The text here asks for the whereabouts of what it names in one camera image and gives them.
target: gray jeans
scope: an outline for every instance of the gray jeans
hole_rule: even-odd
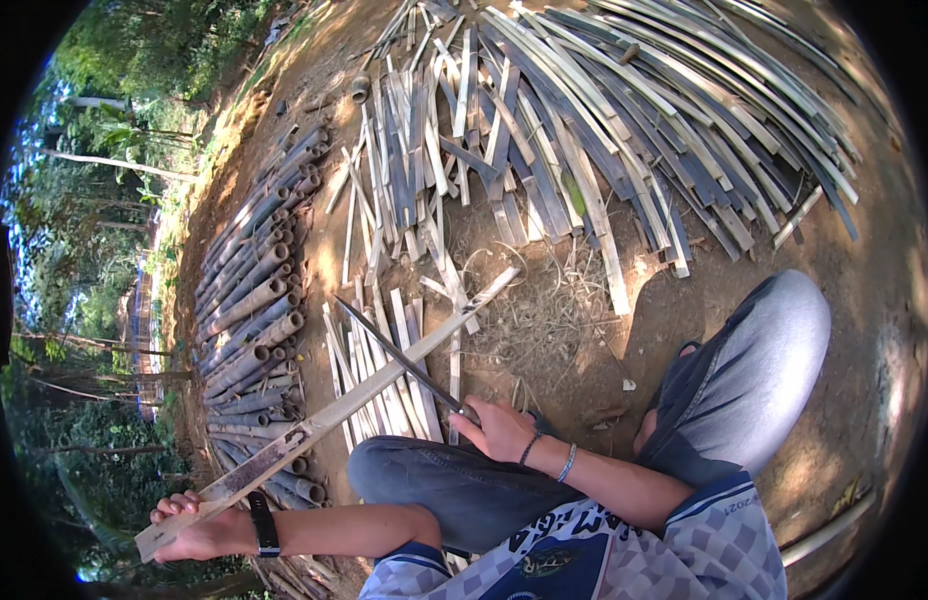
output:
[[[775,273],[696,352],[667,368],[657,428],[635,463],[701,488],[764,468],[788,437],[818,380],[831,315],[803,272]],[[483,554],[530,522],[583,495],[472,445],[380,436],[348,462],[367,503],[422,504],[444,544]]]

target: knee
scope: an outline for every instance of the knee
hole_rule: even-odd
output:
[[[407,449],[408,438],[376,436],[359,443],[347,462],[350,487],[366,502],[380,501],[378,490],[393,471],[396,457]]]
[[[781,270],[768,281],[767,305],[775,321],[799,328],[826,344],[831,336],[831,307],[818,284],[800,270]]]

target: checkered shirt pattern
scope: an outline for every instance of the checkered shirt pattern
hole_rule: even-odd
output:
[[[585,499],[552,510],[454,577],[434,548],[398,549],[377,564],[360,599],[477,600],[542,539],[559,544],[601,534],[608,535],[606,558],[597,581],[579,582],[580,598],[788,597],[781,554],[757,490],[744,472],[687,498],[668,518],[662,538],[621,522]],[[547,577],[560,576],[557,571]],[[519,586],[506,592],[539,597],[520,594]]]

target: hand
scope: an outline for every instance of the hand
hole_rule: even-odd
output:
[[[488,458],[500,463],[519,462],[537,432],[528,416],[518,412],[507,400],[488,403],[469,395],[464,403],[480,417],[480,427],[457,413],[448,417],[450,424]]]
[[[200,502],[200,496],[192,489],[161,498],[158,508],[151,510],[151,522],[156,525],[183,512],[196,515]],[[252,554],[257,549],[256,541],[250,514],[229,508],[211,520],[184,529],[170,544],[158,548],[154,560],[158,563],[182,559],[207,561],[228,554]]]

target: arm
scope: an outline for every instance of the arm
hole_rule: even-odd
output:
[[[200,498],[194,491],[175,493],[158,502],[151,522],[183,511],[197,512]],[[441,547],[437,519],[418,505],[360,504],[328,509],[272,512],[281,556],[334,554],[382,557],[409,542]],[[251,515],[230,508],[208,522],[184,529],[172,543],[158,549],[158,563],[181,559],[207,559],[229,554],[258,554],[258,538]]]
[[[474,396],[468,396],[465,402],[476,411],[481,426],[460,414],[451,414],[450,423],[489,458],[519,462],[534,437],[534,426],[509,403],[489,404]],[[531,446],[524,464],[556,479],[570,452],[569,443],[542,436]],[[664,529],[668,515],[694,492],[674,477],[581,448],[564,482],[623,521],[651,531]]]

